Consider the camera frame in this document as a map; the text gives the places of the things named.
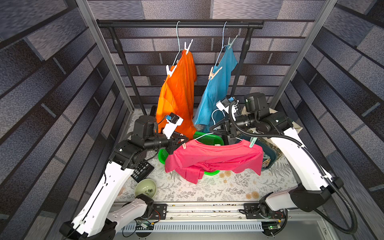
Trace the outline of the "pale green clothespin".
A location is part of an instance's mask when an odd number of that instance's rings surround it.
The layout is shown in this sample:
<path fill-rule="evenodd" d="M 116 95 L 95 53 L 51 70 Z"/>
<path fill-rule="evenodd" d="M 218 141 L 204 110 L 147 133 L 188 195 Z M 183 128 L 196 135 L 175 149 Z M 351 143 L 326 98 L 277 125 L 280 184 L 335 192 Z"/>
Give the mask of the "pale green clothespin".
<path fill-rule="evenodd" d="M 250 148 L 253 148 L 253 146 L 255 145 L 255 143 L 257 141 L 257 139 L 258 138 L 256 138 L 256 137 L 250 138 L 250 145 L 249 145 Z"/>

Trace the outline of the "pink garment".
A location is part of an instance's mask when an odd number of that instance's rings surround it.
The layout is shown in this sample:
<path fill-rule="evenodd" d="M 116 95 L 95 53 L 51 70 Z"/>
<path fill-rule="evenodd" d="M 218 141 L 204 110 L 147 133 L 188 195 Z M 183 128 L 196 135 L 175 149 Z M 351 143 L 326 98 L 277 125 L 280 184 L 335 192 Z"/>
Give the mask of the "pink garment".
<path fill-rule="evenodd" d="M 210 146 L 192 140 L 186 143 L 186 149 L 181 146 L 167 157 L 165 172 L 175 171 L 193 184 L 197 184 L 205 172 L 232 171 L 239 174 L 250 169 L 260 175 L 263 149 L 258 145 L 250 148 L 249 145 L 246 140 L 227 146 Z"/>

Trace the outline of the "orange garment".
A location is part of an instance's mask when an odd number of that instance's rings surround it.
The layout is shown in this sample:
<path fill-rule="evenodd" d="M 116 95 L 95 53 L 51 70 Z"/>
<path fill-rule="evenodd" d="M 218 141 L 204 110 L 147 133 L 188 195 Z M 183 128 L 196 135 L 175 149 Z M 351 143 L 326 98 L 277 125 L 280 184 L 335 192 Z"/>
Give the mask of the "orange garment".
<path fill-rule="evenodd" d="M 193 139 L 194 133 L 197 131 L 193 123 L 196 81 L 197 70 L 193 54 L 184 50 L 173 75 L 167 76 L 161 88 L 156 113 L 160 130 L 166 125 L 163 118 L 174 113 L 183 119 L 182 124 L 176 128 L 176 132 L 190 140 Z"/>

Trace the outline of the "blue t-shirt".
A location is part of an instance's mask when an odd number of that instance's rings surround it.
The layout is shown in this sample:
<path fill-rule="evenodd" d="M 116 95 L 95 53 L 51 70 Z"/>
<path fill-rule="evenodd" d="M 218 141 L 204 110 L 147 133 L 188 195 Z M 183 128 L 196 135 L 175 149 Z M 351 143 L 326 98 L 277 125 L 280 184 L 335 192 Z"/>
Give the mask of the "blue t-shirt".
<path fill-rule="evenodd" d="M 203 93 L 201 102 L 198 106 L 193 123 L 197 131 L 209 132 L 209 127 L 213 126 L 213 121 L 219 121 L 223 118 L 220 112 L 214 113 L 217 109 L 216 103 L 227 96 L 231 80 L 232 71 L 236 68 L 238 61 L 233 52 L 233 48 L 228 49 L 221 58 L 218 66 L 214 66 L 214 71 L 222 67 L 219 73 L 210 81 Z"/>

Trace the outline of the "beige clothespin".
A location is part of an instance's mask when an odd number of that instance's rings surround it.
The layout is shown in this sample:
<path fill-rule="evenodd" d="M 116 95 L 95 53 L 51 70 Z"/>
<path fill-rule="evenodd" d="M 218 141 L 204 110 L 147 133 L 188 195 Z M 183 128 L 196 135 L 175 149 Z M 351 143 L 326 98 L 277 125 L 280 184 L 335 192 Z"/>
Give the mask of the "beige clothespin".
<path fill-rule="evenodd" d="M 222 67 L 218 68 L 216 71 L 214 71 L 214 67 L 211 67 L 211 70 L 210 70 L 210 74 L 209 74 L 209 77 L 208 77 L 208 80 L 212 80 L 218 73 L 219 71 L 222 69 Z"/>

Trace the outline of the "white clothespin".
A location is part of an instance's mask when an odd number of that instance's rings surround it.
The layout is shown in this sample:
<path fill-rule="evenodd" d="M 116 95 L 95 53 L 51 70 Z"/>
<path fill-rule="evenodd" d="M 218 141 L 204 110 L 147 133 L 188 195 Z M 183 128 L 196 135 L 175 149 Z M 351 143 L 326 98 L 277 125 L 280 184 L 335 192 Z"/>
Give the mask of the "white clothespin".
<path fill-rule="evenodd" d="M 185 45 L 184 45 L 185 55 L 187 55 L 187 54 L 189 53 L 193 41 L 194 41 L 194 40 L 191 39 L 191 41 L 190 41 L 189 44 L 187 44 L 187 42 L 185 42 Z"/>
<path fill-rule="evenodd" d="M 230 49 L 233 46 L 233 44 L 234 44 L 234 42 L 236 41 L 237 38 L 238 38 L 238 35 L 236 35 L 236 37 L 233 38 L 232 40 L 231 40 L 231 38 L 229 38 L 229 40 L 228 40 L 228 49 Z"/>
<path fill-rule="evenodd" d="M 173 73 L 175 72 L 176 68 L 177 68 L 177 65 L 174 65 L 174 66 L 166 65 L 167 76 L 171 77 L 173 75 Z"/>

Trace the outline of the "light blue wire hanger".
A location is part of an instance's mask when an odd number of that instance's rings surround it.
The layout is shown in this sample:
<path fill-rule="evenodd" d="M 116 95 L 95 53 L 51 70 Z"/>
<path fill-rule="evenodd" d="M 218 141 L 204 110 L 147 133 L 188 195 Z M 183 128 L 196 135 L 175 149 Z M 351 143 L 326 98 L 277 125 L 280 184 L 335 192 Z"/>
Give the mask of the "light blue wire hanger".
<path fill-rule="evenodd" d="M 224 26 L 223 26 L 223 30 L 222 30 L 222 45 L 221 45 L 221 49 L 220 49 L 220 52 L 219 52 L 219 54 L 218 54 L 218 57 L 217 57 L 217 60 L 216 60 L 216 62 L 215 62 L 215 66 L 218 66 L 219 65 L 219 58 L 220 58 L 220 55 L 221 55 L 221 53 L 223 52 L 223 49 L 224 49 L 224 35 L 225 35 L 225 29 L 226 29 L 226 26 L 227 26 L 227 23 L 228 23 L 228 21 L 226 21 L 225 23 L 224 23 Z"/>

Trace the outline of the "white plastic hanger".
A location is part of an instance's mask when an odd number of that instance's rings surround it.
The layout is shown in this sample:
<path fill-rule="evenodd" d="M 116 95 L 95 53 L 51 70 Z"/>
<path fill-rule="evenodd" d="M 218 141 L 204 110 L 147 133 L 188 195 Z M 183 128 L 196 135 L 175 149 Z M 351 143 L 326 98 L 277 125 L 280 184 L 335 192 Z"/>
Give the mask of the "white plastic hanger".
<path fill-rule="evenodd" d="M 179 24 L 180 23 L 181 23 L 181 21 L 178 21 L 177 24 L 176 24 L 176 36 L 177 36 L 177 41 L 178 41 L 178 53 L 175 56 L 175 59 L 174 59 L 174 62 L 173 62 L 173 66 L 177 65 L 177 61 L 179 59 L 179 54 L 181 53 L 181 44 L 180 44 L 180 36 L 179 36 Z"/>

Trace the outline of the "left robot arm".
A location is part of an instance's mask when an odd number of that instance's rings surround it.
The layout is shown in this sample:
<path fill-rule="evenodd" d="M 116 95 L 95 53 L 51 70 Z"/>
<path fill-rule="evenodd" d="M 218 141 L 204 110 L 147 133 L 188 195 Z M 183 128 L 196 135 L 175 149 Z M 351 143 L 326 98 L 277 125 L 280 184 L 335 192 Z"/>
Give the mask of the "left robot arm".
<path fill-rule="evenodd" d="M 149 151 L 166 149 L 172 154 L 189 139 L 176 132 L 183 119 L 171 113 L 161 121 L 160 128 L 153 116 L 140 116 L 130 133 L 131 139 L 116 145 L 104 174 L 80 213 L 62 224 L 60 233 L 68 240 L 112 240 L 116 233 L 132 221 L 149 217 L 154 201 L 140 194 L 131 203 L 111 212 L 118 193 L 129 177 L 137 173 L 138 166 L 145 161 Z"/>

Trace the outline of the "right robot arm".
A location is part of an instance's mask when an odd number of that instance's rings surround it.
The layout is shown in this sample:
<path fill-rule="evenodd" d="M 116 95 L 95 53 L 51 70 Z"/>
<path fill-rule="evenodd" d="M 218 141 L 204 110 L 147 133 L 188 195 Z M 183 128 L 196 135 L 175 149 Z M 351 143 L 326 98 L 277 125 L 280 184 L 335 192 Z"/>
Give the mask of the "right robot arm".
<path fill-rule="evenodd" d="M 269 139 L 284 154 L 300 180 L 297 187 L 268 194 L 260 204 L 271 211 L 298 208 L 311 212 L 326 203 L 333 193 L 343 198 L 340 191 L 343 181 L 316 161 L 285 113 L 268 108 L 262 93 L 246 95 L 245 104 L 248 113 L 243 115 L 234 97 L 219 100 L 216 107 L 225 117 L 216 121 L 210 131 L 231 138 L 245 135 Z"/>

